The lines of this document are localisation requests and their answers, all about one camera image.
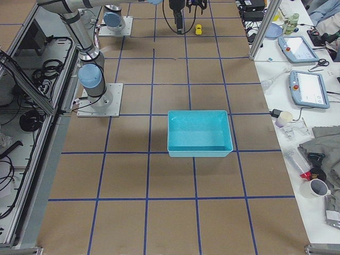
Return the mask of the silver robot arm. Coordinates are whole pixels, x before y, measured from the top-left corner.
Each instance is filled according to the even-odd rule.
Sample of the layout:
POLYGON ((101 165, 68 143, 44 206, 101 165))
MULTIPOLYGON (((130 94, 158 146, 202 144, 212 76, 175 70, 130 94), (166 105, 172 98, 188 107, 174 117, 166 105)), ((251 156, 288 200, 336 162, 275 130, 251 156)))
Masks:
POLYGON ((120 5, 130 1, 37 1, 45 10, 58 14, 71 38, 76 43, 82 67, 79 69, 79 81, 87 92, 90 106, 94 109, 106 109, 112 104, 113 95, 109 92, 104 77, 104 56, 89 37, 80 20, 79 9, 92 9, 106 5, 120 5))
MULTIPOLYGON (((196 16, 197 16, 197 8, 199 7, 201 9, 201 14, 203 14, 203 11, 207 8, 208 1, 168 1, 169 8, 173 12, 174 22, 176 25, 176 30, 174 30, 169 22, 167 21, 165 10, 164 10, 164 1, 148 1, 151 4, 157 5, 159 3, 162 3, 162 12, 164 19, 168 25, 168 27, 176 34, 178 35, 184 35, 187 32, 184 31, 184 19, 183 19, 183 13, 182 10, 187 7, 189 9, 189 13, 191 13, 191 8, 194 6, 194 20, 189 28, 189 31, 192 29, 196 16)), ((113 4, 113 5, 106 5, 105 6, 105 12, 103 16, 103 21, 106 27, 111 31, 120 31, 123 28, 125 28, 124 19, 121 15, 121 6, 119 4, 113 4)))

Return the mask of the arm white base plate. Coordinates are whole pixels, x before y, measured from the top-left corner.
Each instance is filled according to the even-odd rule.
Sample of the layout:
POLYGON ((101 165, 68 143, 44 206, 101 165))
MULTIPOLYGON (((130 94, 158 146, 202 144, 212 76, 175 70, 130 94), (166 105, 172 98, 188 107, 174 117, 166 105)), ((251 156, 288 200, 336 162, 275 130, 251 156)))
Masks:
POLYGON ((106 22, 102 19, 98 36, 100 37, 123 37, 130 36, 132 31, 133 16, 123 16, 123 23, 116 27, 104 26, 106 22))
POLYGON ((106 92, 97 101, 89 97, 80 101, 78 117, 119 117, 123 94, 123 83, 107 83, 106 92))

